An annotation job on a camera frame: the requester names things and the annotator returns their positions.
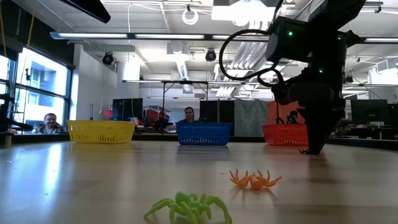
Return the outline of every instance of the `person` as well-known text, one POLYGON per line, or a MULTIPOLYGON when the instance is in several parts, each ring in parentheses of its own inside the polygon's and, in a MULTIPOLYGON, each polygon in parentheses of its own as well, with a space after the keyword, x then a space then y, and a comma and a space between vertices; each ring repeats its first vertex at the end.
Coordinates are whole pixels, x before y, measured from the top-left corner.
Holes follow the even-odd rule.
MULTIPOLYGON (((185 119, 182 119, 181 121, 177 123, 196 123, 199 121, 195 121, 195 112, 193 111, 192 107, 187 107, 184 109, 185 112, 185 119)), ((177 125, 170 125, 166 128, 167 131, 173 131, 177 129, 177 125)))
POLYGON ((185 112, 185 119, 182 119, 179 122, 188 122, 188 123, 196 122, 195 121, 195 112, 193 112, 192 107, 189 106, 189 107, 185 108, 184 112, 185 112))
POLYGON ((60 134, 65 133, 61 124, 57 123, 57 115, 48 113, 44 116, 44 124, 33 129, 32 133, 37 134, 60 134))

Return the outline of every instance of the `window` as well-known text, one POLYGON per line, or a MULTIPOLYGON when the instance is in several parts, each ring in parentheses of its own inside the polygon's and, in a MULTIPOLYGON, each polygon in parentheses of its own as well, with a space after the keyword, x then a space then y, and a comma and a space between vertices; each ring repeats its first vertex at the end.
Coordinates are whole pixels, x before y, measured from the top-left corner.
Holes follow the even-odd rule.
POLYGON ((8 79, 8 67, 10 60, 0 55, 0 79, 8 79))
POLYGON ((34 51, 23 49, 19 54, 17 82, 58 95, 65 95, 68 69, 34 51), (26 80, 26 69, 30 82, 26 80))
POLYGON ((0 84, 0 94, 6 93, 6 84, 0 84))
MULTIPOLYGON (((17 88, 16 96, 19 95, 17 100, 17 110, 20 112, 25 111, 25 123, 33 124, 34 126, 42 124, 44 116, 48 113, 57 115, 57 122, 63 123, 63 108, 64 99, 60 97, 49 96, 41 93, 34 93, 32 91, 21 90, 17 88)), ((23 114, 16 114, 14 120, 22 122, 23 114)))
POLYGON ((40 126, 48 113, 57 115, 57 122, 64 125, 69 118, 71 70, 32 50, 23 49, 19 54, 15 86, 16 113, 14 120, 40 126))

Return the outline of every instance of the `green toy spider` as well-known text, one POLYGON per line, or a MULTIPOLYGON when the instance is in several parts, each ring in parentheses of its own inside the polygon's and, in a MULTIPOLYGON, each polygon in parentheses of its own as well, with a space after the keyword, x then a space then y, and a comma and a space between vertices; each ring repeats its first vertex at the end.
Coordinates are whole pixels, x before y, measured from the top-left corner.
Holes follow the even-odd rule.
POLYGON ((198 196, 196 194, 188 195, 182 192, 177 192, 175 194, 175 202, 169 198, 165 198, 156 202, 152 206, 151 210, 144 215, 144 218, 147 218, 149 215, 152 215, 163 207, 168 206, 170 208, 171 224, 175 224, 175 213, 188 216, 191 224, 199 224, 200 217, 203 212, 206 212, 207 217, 211 219, 209 205, 213 203, 223 210, 225 223, 232 223, 231 215, 229 215, 225 203, 220 198, 211 195, 206 196, 203 194, 198 201, 198 196))

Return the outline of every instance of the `black cable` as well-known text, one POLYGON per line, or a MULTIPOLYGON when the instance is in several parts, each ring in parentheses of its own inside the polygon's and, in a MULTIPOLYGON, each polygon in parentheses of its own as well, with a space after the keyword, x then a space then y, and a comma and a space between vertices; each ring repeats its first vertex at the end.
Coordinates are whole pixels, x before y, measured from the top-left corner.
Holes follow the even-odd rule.
POLYGON ((231 79, 231 80, 245 81, 245 80, 247 80, 247 79, 250 79, 250 78, 253 78, 253 77, 257 77, 257 80, 258 80, 258 82, 259 82, 261 85, 264 85, 264 86, 266 86, 266 87, 273 87, 275 84, 266 83, 264 80, 261 79, 261 75, 263 75, 263 74, 265 74, 265 73, 267 73, 267 72, 273 71, 273 72, 275 72, 275 73, 277 74, 279 81, 282 82, 282 81, 283 81, 283 76, 282 76, 282 74, 280 73, 280 71, 278 71, 278 70, 275 69, 276 66, 278 65, 278 63, 274 63, 270 68, 262 69, 262 70, 260 70, 260 71, 257 71, 257 72, 255 72, 255 73, 253 73, 253 74, 251 74, 251 75, 247 75, 247 76, 245 76, 245 77, 233 77, 233 76, 231 76, 231 75, 228 75, 228 73, 226 72, 226 70, 225 70, 225 68, 224 68, 224 65, 223 65, 223 55, 224 55, 224 51, 225 51, 226 46, 227 46, 235 37, 237 37, 237 36, 239 36, 239 35, 243 35, 243 34, 252 34, 252 33, 255 33, 255 34, 263 34, 263 35, 269 35, 269 32, 268 32, 268 31, 259 30, 259 29, 241 30, 241 31, 238 31, 238 32, 232 34, 230 37, 228 37, 228 38, 225 40, 225 42, 223 43, 223 46, 222 46, 221 49, 220 49, 220 56, 219 56, 219 59, 218 59, 218 63, 219 63, 219 65, 220 65, 220 69, 221 69, 221 71, 223 72, 223 74, 224 74, 227 78, 229 78, 229 79, 231 79))
POLYGON ((354 76, 353 77, 357 82, 359 82, 359 85, 365 87, 365 89, 367 89, 369 92, 373 93, 373 95, 377 96, 380 100, 382 100, 382 98, 380 96, 378 96, 377 94, 375 94, 372 90, 370 90, 368 87, 364 86, 364 84, 362 84, 358 79, 356 79, 354 76))
POLYGON ((276 5, 275 11, 274 11, 274 16, 272 17, 272 23, 275 21, 276 14, 278 13, 280 7, 282 7, 283 2, 284 2, 284 0, 279 0, 278 4, 276 5))

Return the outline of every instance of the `orange toy spider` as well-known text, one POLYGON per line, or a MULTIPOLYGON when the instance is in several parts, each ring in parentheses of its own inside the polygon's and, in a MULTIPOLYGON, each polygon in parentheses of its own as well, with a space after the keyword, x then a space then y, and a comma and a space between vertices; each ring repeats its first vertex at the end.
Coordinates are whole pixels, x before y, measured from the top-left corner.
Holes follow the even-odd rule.
POLYGON ((263 187, 275 186, 275 184, 282 178, 282 177, 278 177, 275 180, 269 182, 270 174, 269 174, 268 170, 267 170, 267 178, 264 178, 262 176, 261 171, 259 171, 259 170, 257 170, 257 171, 260 175, 259 177, 256 177, 255 173, 253 173, 253 175, 249 175, 249 172, 246 171, 246 175, 241 180, 239 180, 239 177, 238 177, 238 170, 236 170, 235 176, 232 173, 232 171, 229 171, 229 173, 231 174, 231 177, 232 177, 232 178, 230 178, 230 180, 232 182, 234 182, 241 189, 245 188, 250 181, 250 185, 253 190, 261 190, 263 187))

